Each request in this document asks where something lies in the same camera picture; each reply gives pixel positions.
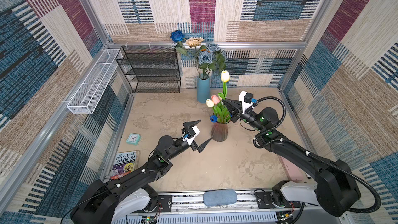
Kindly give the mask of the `pale blue rose bouquet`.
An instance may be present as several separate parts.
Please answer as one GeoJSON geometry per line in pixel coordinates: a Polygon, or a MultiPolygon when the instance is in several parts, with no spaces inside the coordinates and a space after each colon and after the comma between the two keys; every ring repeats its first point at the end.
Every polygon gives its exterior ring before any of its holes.
{"type": "Polygon", "coordinates": [[[207,80],[210,73],[215,70],[221,72],[226,69],[224,51],[216,43],[202,45],[199,50],[194,53],[194,57],[199,79],[201,80],[207,80]]]}

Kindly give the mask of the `light blue cylindrical vase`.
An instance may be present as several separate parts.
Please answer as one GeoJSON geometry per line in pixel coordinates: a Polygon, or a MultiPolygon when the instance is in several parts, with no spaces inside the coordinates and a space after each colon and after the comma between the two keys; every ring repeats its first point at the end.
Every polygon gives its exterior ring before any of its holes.
{"type": "Polygon", "coordinates": [[[197,78],[197,101],[200,103],[206,103],[206,100],[210,98],[210,78],[201,79],[200,76],[197,78]]]}

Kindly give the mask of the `red ribbed glass vase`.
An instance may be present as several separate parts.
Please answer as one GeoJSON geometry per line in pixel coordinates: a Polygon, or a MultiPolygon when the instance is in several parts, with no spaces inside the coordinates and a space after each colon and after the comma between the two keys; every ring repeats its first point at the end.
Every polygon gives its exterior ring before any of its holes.
{"type": "Polygon", "coordinates": [[[224,142],[228,138],[228,123],[215,122],[211,129],[211,137],[216,142],[224,142]]]}

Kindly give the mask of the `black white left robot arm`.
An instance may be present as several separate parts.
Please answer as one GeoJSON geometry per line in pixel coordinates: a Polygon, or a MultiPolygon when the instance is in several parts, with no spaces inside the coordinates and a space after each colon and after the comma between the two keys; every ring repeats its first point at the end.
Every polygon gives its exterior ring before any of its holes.
{"type": "Polygon", "coordinates": [[[154,208],[158,194],[149,186],[159,180],[173,166],[171,160],[191,148],[202,152],[206,145],[197,145],[199,120],[183,123],[182,136],[174,139],[162,136],[148,161],[137,170],[118,179],[94,181],[71,210],[70,219],[75,224],[110,224],[113,221],[140,211],[154,208]]]}

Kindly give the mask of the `blue tulip stem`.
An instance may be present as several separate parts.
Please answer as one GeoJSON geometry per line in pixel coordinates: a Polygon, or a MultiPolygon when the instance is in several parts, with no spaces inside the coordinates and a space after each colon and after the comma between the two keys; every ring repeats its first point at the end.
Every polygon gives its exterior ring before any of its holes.
{"type": "Polygon", "coordinates": [[[216,122],[218,122],[218,117],[216,115],[212,115],[212,116],[210,116],[210,121],[212,123],[216,123],[216,122]]]}

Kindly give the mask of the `cream sunflower with stem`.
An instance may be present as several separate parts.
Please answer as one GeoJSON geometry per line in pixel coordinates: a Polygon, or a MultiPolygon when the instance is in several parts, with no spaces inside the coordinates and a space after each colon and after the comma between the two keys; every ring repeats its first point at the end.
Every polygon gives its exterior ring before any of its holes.
{"type": "Polygon", "coordinates": [[[189,39],[186,39],[185,44],[189,47],[189,48],[195,48],[198,46],[202,45],[202,42],[205,39],[203,37],[191,37],[189,39]]]}

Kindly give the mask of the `pink tulip stem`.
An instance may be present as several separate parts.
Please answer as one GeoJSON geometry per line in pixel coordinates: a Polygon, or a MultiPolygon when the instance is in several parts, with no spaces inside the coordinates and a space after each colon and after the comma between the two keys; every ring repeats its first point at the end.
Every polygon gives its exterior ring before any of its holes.
{"type": "Polygon", "coordinates": [[[223,122],[223,116],[222,116],[222,103],[220,100],[220,97],[217,95],[212,95],[211,96],[211,101],[213,102],[213,111],[214,111],[214,115],[217,116],[217,121],[219,123],[223,122]]]}

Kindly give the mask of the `blue grey cushion pad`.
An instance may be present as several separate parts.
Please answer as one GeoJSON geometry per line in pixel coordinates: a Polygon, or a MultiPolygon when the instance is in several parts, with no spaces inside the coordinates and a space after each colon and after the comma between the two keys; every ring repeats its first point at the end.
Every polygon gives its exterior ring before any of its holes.
{"type": "Polygon", "coordinates": [[[237,193],[233,189],[212,190],[203,194],[205,206],[223,206],[237,202],[237,193]]]}

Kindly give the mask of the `treehouse paperback book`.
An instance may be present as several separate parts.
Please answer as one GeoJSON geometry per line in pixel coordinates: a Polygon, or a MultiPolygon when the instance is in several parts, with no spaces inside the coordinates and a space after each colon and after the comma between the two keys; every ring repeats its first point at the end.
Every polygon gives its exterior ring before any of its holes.
{"type": "Polygon", "coordinates": [[[139,157],[139,151],[126,151],[116,154],[114,164],[109,174],[110,180],[119,179],[128,175],[136,169],[136,161],[139,157]]]}

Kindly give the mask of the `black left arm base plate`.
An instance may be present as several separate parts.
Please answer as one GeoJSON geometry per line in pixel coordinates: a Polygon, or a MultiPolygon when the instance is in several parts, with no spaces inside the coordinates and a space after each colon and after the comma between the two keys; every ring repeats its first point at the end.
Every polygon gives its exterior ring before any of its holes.
{"type": "Polygon", "coordinates": [[[155,213],[160,209],[162,213],[168,213],[172,210],[173,196],[172,195],[158,195],[150,198],[145,210],[150,213],[155,213]]]}

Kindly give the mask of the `teal small alarm clock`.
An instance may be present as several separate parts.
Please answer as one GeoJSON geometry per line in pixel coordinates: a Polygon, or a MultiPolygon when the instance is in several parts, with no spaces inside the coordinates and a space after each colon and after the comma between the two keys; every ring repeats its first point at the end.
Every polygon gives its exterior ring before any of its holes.
{"type": "Polygon", "coordinates": [[[136,133],[130,133],[128,138],[126,139],[126,143],[130,145],[138,145],[141,140],[141,136],[136,133]]]}

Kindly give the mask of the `pink pencil case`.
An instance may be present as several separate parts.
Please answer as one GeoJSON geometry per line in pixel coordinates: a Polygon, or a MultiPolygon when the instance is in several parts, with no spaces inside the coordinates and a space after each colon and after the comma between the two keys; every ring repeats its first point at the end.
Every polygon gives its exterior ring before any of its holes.
{"type": "Polygon", "coordinates": [[[307,179],[304,171],[282,156],[278,156],[290,181],[300,182],[307,179]]]}

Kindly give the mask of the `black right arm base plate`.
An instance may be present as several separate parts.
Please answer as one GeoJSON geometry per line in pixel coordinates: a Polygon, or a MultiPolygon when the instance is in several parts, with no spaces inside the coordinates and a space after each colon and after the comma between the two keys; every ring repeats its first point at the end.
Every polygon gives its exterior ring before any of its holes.
{"type": "Polygon", "coordinates": [[[254,196],[259,209],[277,209],[277,207],[273,204],[271,194],[272,193],[270,191],[264,191],[262,189],[254,191],[254,196]]]}

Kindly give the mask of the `dark blue rose stem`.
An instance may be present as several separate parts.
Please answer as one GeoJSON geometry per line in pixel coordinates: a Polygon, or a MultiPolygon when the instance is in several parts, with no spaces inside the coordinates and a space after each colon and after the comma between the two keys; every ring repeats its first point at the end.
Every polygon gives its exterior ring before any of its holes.
{"type": "Polygon", "coordinates": [[[184,34],[180,30],[176,30],[171,33],[170,38],[172,41],[176,44],[175,49],[178,53],[182,55],[187,55],[187,49],[184,47],[183,41],[184,41],[184,34]]]}

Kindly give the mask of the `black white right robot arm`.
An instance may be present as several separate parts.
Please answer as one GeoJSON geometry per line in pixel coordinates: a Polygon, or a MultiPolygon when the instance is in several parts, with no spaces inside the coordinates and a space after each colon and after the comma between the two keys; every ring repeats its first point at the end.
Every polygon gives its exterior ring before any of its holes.
{"type": "Polygon", "coordinates": [[[317,183],[314,190],[316,203],[327,213],[340,217],[345,212],[368,214],[379,210],[381,198],[378,192],[368,182],[354,175],[347,163],[342,160],[332,161],[321,157],[277,131],[287,113],[286,106],[281,99],[271,97],[281,105],[283,109],[281,116],[271,107],[264,108],[259,114],[254,112],[254,108],[260,102],[268,99],[266,96],[256,100],[253,94],[243,91],[238,100],[223,99],[222,102],[228,109],[232,122],[242,120],[257,131],[253,138],[256,148],[266,149],[282,156],[307,173],[317,183]],[[373,195],[375,202],[372,206],[353,207],[361,198],[358,184],[362,184],[373,195]]]}

